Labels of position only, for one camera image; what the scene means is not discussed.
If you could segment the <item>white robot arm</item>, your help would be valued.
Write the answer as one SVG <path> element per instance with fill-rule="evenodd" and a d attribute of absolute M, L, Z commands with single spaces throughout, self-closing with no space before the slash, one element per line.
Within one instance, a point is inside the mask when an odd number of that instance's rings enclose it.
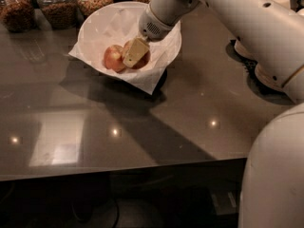
<path fill-rule="evenodd" d="M 259 133 L 246 162 L 238 228 L 304 228 L 304 18 L 272 0 L 151 0 L 124 57 L 137 64 L 198 4 L 254 55 L 295 106 Z"/>

